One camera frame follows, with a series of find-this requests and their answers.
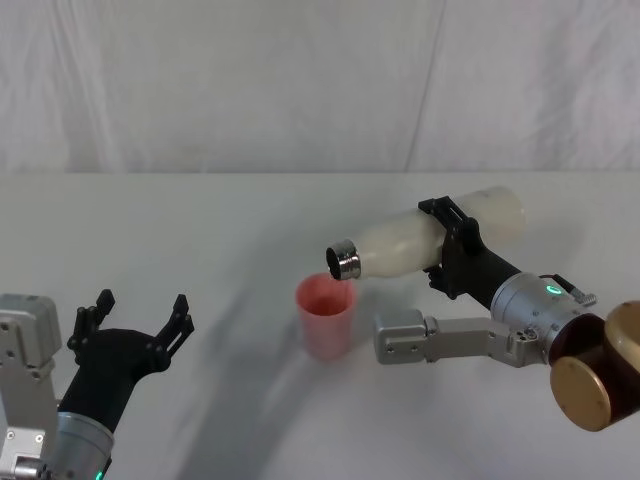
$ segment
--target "white bottle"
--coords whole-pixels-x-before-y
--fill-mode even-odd
[[[508,188],[493,187],[453,201],[480,224],[482,240],[494,248],[524,231],[524,211]],[[327,265],[337,280],[398,277],[440,263],[444,227],[431,215],[411,210],[327,249]]]

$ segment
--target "white backdrop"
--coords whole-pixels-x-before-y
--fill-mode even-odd
[[[0,171],[639,166],[638,0],[0,0]]]

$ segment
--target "bottle mouth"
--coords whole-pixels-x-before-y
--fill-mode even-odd
[[[360,276],[360,256],[351,240],[343,240],[327,248],[327,266],[336,280],[349,280]]]

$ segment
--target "plastic cup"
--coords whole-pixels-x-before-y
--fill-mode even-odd
[[[356,292],[351,281],[318,273],[296,289],[296,304],[307,352],[322,361],[336,360],[351,348]]]

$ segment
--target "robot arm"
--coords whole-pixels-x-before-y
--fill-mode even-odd
[[[425,270],[429,285],[450,299],[469,294],[491,319],[437,321],[415,310],[378,318],[380,363],[476,355],[514,367],[547,363],[558,405],[589,431],[640,410],[640,302],[621,305],[605,322],[586,308],[594,295],[553,276],[558,288],[487,249],[478,222],[449,197],[419,209],[446,231],[440,264]]]
[[[37,478],[53,451],[58,424],[51,383],[60,349],[54,303],[46,297],[0,295],[0,394],[7,430],[0,478]]]
[[[0,480],[104,477],[136,383],[167,370],[194,330],[184,295],[155,337],[100,330],[114,304],[103,290],[96,306],[78,309],[68,346],[80,368],[57,407],[50,377],[61,345],[55,305],[45,297],[0,296],[0,393],[9,425]]]

